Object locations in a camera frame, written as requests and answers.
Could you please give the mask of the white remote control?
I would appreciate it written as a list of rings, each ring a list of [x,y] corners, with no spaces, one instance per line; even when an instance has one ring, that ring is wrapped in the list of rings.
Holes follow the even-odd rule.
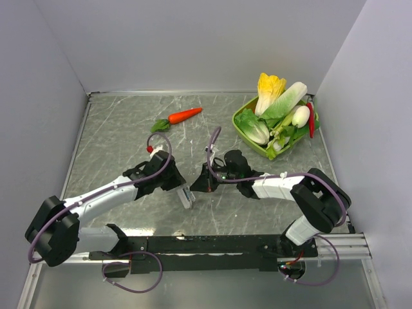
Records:
[[[185,209],[191,209],[196,198],[191,192],[188,185],[182,185],[177,188],[176,192],[182,202],[182,205]]]

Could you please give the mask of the white radish toy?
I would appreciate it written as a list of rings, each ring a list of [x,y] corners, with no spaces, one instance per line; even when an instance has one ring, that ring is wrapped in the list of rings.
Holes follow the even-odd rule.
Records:
[[[306,125],[310,118],[310,108],[308,106],[299,106],[292,118],[292,125],[300,129]]]

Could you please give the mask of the green celery stalk toy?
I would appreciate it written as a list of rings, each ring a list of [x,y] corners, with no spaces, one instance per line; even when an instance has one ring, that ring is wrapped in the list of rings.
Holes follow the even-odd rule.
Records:
[[[294,134],[295,127],[292,125],[292,118],[296,109],[294,108],[271,130],[271,139],[266,148],[266,156],[269,160],[273,160],[277,155],[281,154],[290,137]]]

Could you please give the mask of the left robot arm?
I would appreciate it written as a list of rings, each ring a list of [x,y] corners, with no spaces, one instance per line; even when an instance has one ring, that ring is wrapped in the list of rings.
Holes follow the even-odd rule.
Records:
[[[185,209],[190,209],[195,201],[174,157],[159,147],[152,150],[148,161],[98,189],[65,200],[56,196],[45,199],[24,235],[30,243],[29,253],[37,252],[50,267],[84,252],[103,252],[113,259],[121,258],[132,247],[122,229],[115,224],[101,228],[87,228],[86,224],[157,188],[176,191]]]

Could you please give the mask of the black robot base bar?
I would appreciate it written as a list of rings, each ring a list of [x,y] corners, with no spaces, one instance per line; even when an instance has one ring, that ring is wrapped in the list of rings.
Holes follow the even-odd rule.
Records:
[[[92,261],[128,262],[132,274],[160,270],[246,270],[276,272],[284,259],[316,258],[315,240],[294,245],[280,234],[226,236],[130,236],[111,252],[91,252]]]

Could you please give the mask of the green romaine lettuce toy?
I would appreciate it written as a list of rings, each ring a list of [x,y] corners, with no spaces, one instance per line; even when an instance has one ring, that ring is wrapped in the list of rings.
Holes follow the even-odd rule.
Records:
[[[285,117],[306,95],[307,91],[308,88],[306,84],[302,82],[295,82],[277,99],[275,99],[274,103],[263,112],[260,118],[270,120]]]

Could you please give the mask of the yellow napa cabbage toy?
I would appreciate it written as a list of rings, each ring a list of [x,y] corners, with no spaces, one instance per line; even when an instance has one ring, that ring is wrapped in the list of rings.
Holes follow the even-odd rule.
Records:
[[[258,100],[255,107],[255,115],[260,117],[284,92],[285,87],[286,79],[261,73],[257,83]]]

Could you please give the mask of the green plastic basket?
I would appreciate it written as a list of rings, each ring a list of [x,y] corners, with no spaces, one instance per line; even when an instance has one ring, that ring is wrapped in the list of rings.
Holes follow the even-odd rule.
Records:
[[[319,115],[316,112],[313,95],[306,95],[294,108],[304,106],[310,110],[309,119],[301,128],[295,127],[292,119],[295,111],[291,111],[281,120],[258,120],[253,112],[258,98],[254,97],[238,109],[232,116],[232,124],[239,137],[257,154],[273,160],[292,148],[303,137],[313,138],[320,128]]]

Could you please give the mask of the green leafy cabbage toy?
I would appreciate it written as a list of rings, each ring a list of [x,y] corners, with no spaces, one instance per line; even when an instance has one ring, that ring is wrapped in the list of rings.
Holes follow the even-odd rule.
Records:
[[[251,109],[244,109],[236,115],[234,123],[249,140],[257,145],[266,145],[269,142],[270,134],[267,126]]]

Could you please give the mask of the orange toy carrot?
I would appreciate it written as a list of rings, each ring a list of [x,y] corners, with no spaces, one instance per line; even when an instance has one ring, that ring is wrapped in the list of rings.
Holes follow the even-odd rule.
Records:
[[[178,113],[170,114],[165,119],[157,120],[154,125],[151,127],[151,132],[164,132],[168,131],[172,125],[179,124],[180,122],[184,122],[187,119],[201,113],[203,108],[193,108],[188,109],[185,111],[180,111]]]

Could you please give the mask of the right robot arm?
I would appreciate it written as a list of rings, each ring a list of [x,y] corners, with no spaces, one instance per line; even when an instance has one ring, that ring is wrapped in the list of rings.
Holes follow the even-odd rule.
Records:
[[[279,257],[300,256],[315,235],[329,233],[338,226],[351,205],[350,197],[317,168],[274,178],[253,170],[240,150],[226,152],[222,160],[208,159],[190,190],[209,193],[230,183],[236,184],[247,198],[290,200],[300,208],[302,216],[286,228],[272,249]]]

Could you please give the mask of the red chili pepper toy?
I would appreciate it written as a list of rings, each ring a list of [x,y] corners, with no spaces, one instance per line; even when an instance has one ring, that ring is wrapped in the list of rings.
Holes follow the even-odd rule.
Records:
[[[314,111],[313,104],[311,102],[307,102],[306,106],[310,110],[310,116],[308,119],[309,135],[310,135],[310,138],[313,138],[314,133],[315,133],[315,111]]]

